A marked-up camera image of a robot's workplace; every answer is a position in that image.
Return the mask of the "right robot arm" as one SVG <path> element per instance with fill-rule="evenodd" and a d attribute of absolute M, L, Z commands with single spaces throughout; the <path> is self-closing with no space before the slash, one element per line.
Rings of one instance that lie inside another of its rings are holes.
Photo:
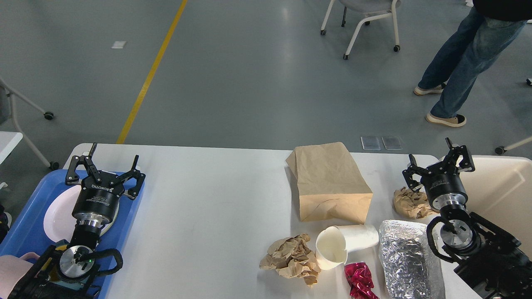
<path fill-rule="evenodd" d="M 475 166 L 465 145 L 446 138 L 449 152 L 427 168 L 410 163 L 402 174 L 413 191 L 424 188 L 439 216 L 427 227 L 428 245 L 438 258 L 458 263 L 454 272 L 484 299 L 530 299 L 531 261 L 513 235 L 475 212 L 467 211 L 468 196 L 461 172 Z"/>

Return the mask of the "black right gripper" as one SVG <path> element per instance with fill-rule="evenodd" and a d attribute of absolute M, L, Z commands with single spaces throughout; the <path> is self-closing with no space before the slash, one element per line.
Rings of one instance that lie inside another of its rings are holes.
<path fill-rule="evenodd" d="M 414 155 L 409 154 L 410 163 L 402 172 L 407 187 L 412 191 L 418 191 L 422 187 L 422 184 L 414 180 L 413 176 L 416 174 L 421 178 L 424 177 L 424 189 L 429 204 L 436 211 L 453 204 L 465 206 L 468 196 L 459 173 L 475 171 L 472 155 L 467 146 L 453 144 L 450 138 L 445 138 L 445 142 L 450 151 L 444 157 L 444 169 L 420 168 L 416 164 Z"/>

